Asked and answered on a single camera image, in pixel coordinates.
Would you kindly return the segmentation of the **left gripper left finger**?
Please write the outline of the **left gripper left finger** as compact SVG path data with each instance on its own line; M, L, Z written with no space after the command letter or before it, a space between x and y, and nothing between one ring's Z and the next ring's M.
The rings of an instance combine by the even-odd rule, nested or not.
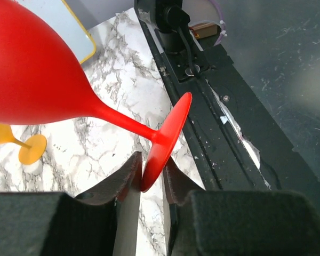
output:
M0 193L0 255L135 255L142 154L75 197Z

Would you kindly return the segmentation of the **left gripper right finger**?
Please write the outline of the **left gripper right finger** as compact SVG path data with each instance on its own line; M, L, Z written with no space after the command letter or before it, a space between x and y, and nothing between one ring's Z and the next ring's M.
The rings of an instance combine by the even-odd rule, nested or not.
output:
M163 192L168 255L320 255L320 218L302 195L204 190L173 159Z

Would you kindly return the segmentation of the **yellow wine glass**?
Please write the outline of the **yellow wine glass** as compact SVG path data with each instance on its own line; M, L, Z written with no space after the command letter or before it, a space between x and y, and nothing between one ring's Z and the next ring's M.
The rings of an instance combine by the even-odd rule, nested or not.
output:
M47 139L41 134L30 137L26 142L18 140L12 132L11 126L0 123L0 145L14 143L19 145L19 161L23 165L31 165L37 162L44 154L47 146Z

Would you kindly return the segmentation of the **red wine glass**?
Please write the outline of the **red wine glass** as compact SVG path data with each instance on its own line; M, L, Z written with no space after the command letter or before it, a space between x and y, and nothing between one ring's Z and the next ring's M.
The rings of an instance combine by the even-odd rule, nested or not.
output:
M65 41L15 1L0 1L0 123L37 125L95 117L152 142L141 191L157 180L192 102L185 93L155 131L104 104Z

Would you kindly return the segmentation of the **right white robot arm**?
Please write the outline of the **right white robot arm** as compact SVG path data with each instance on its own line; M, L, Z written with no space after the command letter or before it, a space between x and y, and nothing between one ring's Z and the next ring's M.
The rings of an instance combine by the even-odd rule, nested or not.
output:
M166 53L177 54L185 49L182 32L189 46L193 39L188 28L189 15L182 9L183 1L156 1L155 21L156 28Z

